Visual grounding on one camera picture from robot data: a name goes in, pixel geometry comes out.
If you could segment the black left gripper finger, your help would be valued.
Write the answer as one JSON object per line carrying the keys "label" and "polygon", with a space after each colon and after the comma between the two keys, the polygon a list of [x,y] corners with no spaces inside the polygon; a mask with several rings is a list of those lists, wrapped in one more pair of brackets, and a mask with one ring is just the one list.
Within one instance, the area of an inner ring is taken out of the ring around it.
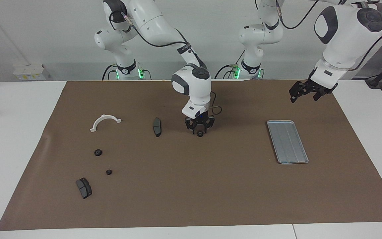
{"label": "black left gripper finger", "polygon": [[295,103],[299,97],[308,94],[310,90],[311,86],[308,86],[308,84],[301,81],[297,81],[288,91],[291,103]]}
{"label": "black left gripper finger", "polygon": [[329,89],[329,88],[315,88],[314,92],[315,92],[315,94],[313,96],[313,99],[314,99],[314,101],[318,101],[322,96],[324,96],[326,94],[331,94],[332,89]]}

